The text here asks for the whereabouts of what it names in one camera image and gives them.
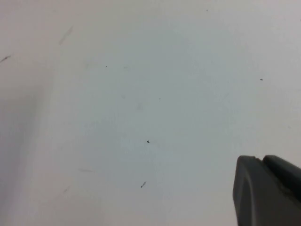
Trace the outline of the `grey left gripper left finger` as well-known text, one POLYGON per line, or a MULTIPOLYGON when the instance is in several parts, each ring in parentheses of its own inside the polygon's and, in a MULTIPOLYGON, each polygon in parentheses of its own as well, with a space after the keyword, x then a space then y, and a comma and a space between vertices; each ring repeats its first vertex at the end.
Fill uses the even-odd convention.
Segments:
POLYGON ((238 157, 233 201, 239 226, 301 224, 301 202, 285 193, 263 159, 238 157))

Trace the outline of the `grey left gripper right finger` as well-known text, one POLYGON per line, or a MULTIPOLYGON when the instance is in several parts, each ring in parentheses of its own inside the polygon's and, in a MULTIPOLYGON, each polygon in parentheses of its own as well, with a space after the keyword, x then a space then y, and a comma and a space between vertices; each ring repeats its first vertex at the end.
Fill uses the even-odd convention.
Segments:
POLYGON ((280 187, 301 202, 301 169, 275 155, 266 155, 263 163, 280 183, 280 187))

